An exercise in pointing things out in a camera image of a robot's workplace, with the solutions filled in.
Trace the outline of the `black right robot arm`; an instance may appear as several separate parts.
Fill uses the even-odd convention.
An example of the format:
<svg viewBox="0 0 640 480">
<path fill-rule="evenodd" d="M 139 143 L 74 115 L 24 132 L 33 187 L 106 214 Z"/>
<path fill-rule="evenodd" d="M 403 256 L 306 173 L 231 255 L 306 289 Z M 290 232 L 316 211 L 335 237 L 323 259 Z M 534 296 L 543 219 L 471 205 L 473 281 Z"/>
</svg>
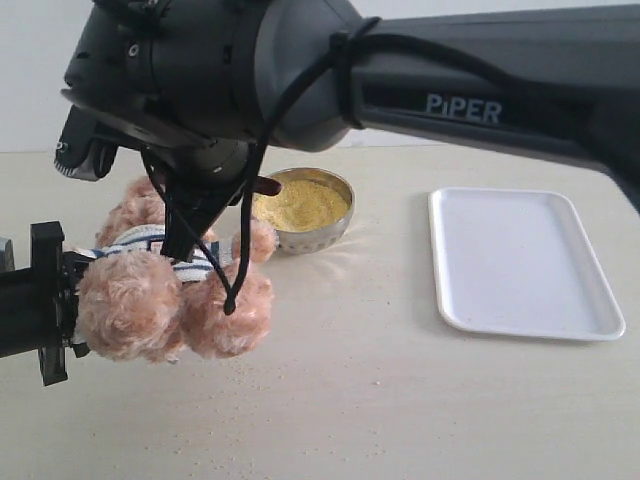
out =
<svg viewBox="0 0 640 480">
<path fill-rule="evenodd" d="M 375 129 L 611 176 L 639 201 L 635 4 L 383 20 L 347 1 L 97 1 L 67 67 L 63 175 L 119 148 L 171 180 L 168 255 L 247 202 L 267 146 Z"/>
</svg>

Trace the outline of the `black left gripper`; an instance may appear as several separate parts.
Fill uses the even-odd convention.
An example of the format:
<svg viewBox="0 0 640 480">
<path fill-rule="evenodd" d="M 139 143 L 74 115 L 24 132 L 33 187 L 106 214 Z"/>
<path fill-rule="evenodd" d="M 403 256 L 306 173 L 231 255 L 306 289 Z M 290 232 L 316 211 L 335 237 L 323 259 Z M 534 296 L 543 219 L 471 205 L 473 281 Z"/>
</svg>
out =
<svg viewBox="0 0 640 480">
<path fill-rule="evenodd" d="M 89 353 L 73 338 L 78 313 L 76 286 L 91 261 L 65 252 L 59 222 L 30 227 L 30 266 L 1 273 L 1 356 L 38 353 L 43 384 L 68 379 L 65 350 Z"/>
</svg>

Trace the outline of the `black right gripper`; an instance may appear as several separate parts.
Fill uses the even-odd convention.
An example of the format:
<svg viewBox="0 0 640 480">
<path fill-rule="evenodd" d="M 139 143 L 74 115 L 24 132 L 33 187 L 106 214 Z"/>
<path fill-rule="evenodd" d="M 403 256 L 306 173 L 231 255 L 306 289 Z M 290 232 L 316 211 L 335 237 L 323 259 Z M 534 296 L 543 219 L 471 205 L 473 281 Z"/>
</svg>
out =
<svg viewBox="0 0 640 480">
<path fill-rule="evenodd" d="M 166 186 L 161 253 L 192 258 L 198 243 L 224 209 L 243 197 L 256 144 L 216 139 L 204 147 L 147 146 L 142 158 L 160 170 Z"/>
</svg>

